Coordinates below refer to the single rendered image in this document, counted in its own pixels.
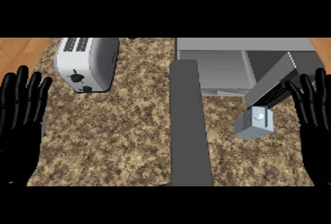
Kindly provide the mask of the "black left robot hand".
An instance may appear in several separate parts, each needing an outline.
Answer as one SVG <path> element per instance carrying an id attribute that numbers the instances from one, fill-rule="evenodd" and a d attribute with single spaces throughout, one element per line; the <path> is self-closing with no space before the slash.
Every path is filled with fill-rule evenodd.
<path id="1" fill-rule="evenodd" d="M 41 122 L 51 78 L 27 76 L 27 66 L 0 85 L 0 187 L 26 186 L 38 163 Z"/>

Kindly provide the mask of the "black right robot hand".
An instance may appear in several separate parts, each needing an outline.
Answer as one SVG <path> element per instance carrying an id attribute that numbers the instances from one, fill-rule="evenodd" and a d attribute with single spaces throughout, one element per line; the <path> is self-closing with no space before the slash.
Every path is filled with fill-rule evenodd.
<path id="1" fill-rule="evenodd" d="M 299 123 L 302 164 L 317 187 L 331 187 L 331 74 L 314 70 L 314 85 L 305 74 L 299 75 L 302 90 L 288 80 L 285 87 L 293 98 Z"/>

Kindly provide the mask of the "grey microwave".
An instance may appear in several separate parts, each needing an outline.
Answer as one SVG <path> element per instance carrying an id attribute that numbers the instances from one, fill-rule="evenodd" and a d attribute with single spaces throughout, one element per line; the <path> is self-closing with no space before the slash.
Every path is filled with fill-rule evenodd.
<path id="1" fill-rule="evenodd" d="M 323 62 L 307 38 L 177 38 L 174 58 L 194 60 L 205 96 L 240 96 L 245 106 L 273 107 Z"/>

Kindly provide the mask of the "dark grey microwave door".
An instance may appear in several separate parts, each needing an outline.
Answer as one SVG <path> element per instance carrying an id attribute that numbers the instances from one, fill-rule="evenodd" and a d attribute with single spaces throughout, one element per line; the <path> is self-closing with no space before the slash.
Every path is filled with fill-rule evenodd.
<path id="1" fill-rule="evenodd" d="M 191 59 L 169 63 L 169 180 L 172 186 L 212 185 L 197 63 Z"/>

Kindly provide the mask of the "silver toaster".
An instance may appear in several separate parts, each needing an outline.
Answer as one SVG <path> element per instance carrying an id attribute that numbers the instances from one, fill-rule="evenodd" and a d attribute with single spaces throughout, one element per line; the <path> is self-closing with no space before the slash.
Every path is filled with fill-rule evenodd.
<path id="1" fill-rule="evenodd" d="M 61 38 L 54 68 L 76 93 L 107 92 L 119 53 L 118 38 Z"/>

